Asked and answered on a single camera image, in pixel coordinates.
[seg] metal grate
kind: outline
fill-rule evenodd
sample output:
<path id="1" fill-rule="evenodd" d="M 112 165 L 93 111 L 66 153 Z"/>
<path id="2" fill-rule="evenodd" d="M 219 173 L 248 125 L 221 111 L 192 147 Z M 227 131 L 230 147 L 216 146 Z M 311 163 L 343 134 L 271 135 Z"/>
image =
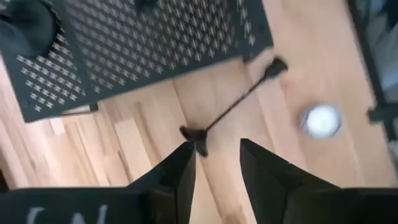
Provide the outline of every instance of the metal grate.
<path id="1" fill-rule="evenodd" d="M 60 114 L 231 57 L 253 58 L 272 45 L 264 11 L 253 9 L 261 0 L 253 2 L 158 0 L 140 13 L 134 0 L 47 1 L 67 33 L 60 29 L 46 56 L 4 54 L 24 119 Z M 258 32 L 259 24 L 265 32 Z"/>
<path id="2" fill-rule="evenodd" d="M 148 14 L 136 12 L 133 0 L 66 0 L 66 9 L 97 94 L 117 94 L 237 55 L 232 16 L 222 0 L 160 0 Z"/>

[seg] white ball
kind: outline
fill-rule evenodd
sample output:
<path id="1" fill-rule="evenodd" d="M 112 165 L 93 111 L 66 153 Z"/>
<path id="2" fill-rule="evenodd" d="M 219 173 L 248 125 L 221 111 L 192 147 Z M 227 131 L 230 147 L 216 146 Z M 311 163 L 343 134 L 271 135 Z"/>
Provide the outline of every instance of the white ball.
<path id="1" fill-rule="evenodd" d="M 316 105 L 304 114 L 302 126 L 314 138 L 331 138 L 341 126 L 341 115 L 334 106 Z"/>

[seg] wooden floor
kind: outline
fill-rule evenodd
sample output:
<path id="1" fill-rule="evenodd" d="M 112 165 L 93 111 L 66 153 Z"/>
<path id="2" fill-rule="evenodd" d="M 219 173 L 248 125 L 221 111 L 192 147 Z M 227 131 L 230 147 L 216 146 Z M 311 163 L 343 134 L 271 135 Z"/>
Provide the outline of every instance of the wooden floor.
<path id="1" fill-rule="evenodd" d="M 275 49 L 245 65 L 237 58 L 99 103 L 92 115 L 24 124 L 0 68 L 0 165 L 12 189 L 125 186 L 204 127 L 281 55 L 289 71 L 263 84 L 208 137 L 198 158 L 192 223 L 255 223 L 241 177 L 239 140 L 249 138 L 342 187 L 397 183 L 380 125 L 366 117 L 373 97 L 343 0 L 264 0 Z M 343 128 L 330 140 L 301 132 L 300 113 L 332 103 Z"/>

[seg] black object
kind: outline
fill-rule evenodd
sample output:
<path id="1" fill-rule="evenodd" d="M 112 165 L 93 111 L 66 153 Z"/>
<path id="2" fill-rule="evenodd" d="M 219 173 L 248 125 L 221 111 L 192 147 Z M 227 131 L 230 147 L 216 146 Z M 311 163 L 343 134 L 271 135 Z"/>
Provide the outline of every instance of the black object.
<path id="1" fill-rule="evenodd" d="M 243 180 L 258 223 L 397 223 L 397 189 L 340 189 L 241 140 Z"/>
<path id="2" fill-rule="evenodd" d="M 25 122 L 230 58 L 247 61 L 272 45 L 261 0 L 48 0 L 46 5 L 60 27 L 48 55 L 27 58 L 1 49 Z"/>
<path id="3" fill-rule="evenodd" d="M 189 223 L 194 185 L 195 150 L 186 142 L 125 188 L 0 194 L 0 223 Z"/>
<path id="4" fill-rule="evenodd" d="M 264 75 L 260 78 L 257 83 L 255 83 L 245 94 L 243 94 L 238 100 L 235 101 L 229 108 L 219 115 L 207 128 L 205 129 L 193 129 L 193 128 L 188 128 L 185 126 L 180 127 L 180 132 L 184 136 L 184 138 L 187 141 L 193 141 L 195 142 L 195 148 L 197 152 L 203 156 L 207 157 L 208 156 L 208 150 L 206 146 L 206 139 L 207 139 L 207 134 L 209 130 L 216 125 L 221 119 L 223 119 L 233 108 L 235 108 L 240 102 L 242 102 L 244 99 L 246 99 L 250 93 L 252 93 L 261 83 L 266 81 L 267 79 L 270 78 L 275 78 L 277 77 L 281 72 L 287 70 L 287 65 L 286 63 L 280 59 L 280 58 L 275 58 L 274 61 L 268 66 L 266 71 L 264 72 Z"/>
<path id="5" fill-rule="evenodd" d="M 6 193 L 8 190 L 9 189 L 8 189 L 6 180 L 4 178 L 4 175 L 2 174 L 2 172 L 0 170 L 0 194 L 1 193 Z"/>
<path id="6" fill-rule="evenodd" d="M 26 57 L 46 54 L 55 40 L 54 13 L 40 1 L 17 0 L 0 13 L 0 45 Z"/>
<path id="7" fill-rule="evenodd" d="M 393 29 L 398 22 L 398 2 L 395 0 L 387 0 L 384 9 L 387 12 L 389 27 Z"/>

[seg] black stick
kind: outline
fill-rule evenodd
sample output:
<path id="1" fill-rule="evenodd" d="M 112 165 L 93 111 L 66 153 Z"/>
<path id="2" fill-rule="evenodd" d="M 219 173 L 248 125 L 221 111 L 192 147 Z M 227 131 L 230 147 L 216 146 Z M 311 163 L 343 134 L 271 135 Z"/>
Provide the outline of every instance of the black stick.
<path id="1" fill-rule="evenodd" d="M 250 93 L 252 93 L 261 83 L 270 78 L 277 77 L 281 72 L 287 70 L 286 63 L 279 59 L 275 58 L 271 65 L 266 69 L 264 75 L 260 78 L 260 80 L 255 83 L 244 95 L 242 95 L 238 100 L 236 100 L 231 106 L 228 107 L 227 110 L 224 111 L 221 115 L 219 115 L 207 128 L 205 129 L 192 129 L 187 127 L 180 127 L 181 134 L 185 137 L 187 141 L 195 141 L 195 147 L 198 153 L 206 157 L 208 155 L 208 150 L 206 147 L 206 139 L 208 131 L 213 128 L 219 121 L 221 121 L 231 110 L 233 110 L 240 102 L 246 99 Z"/>

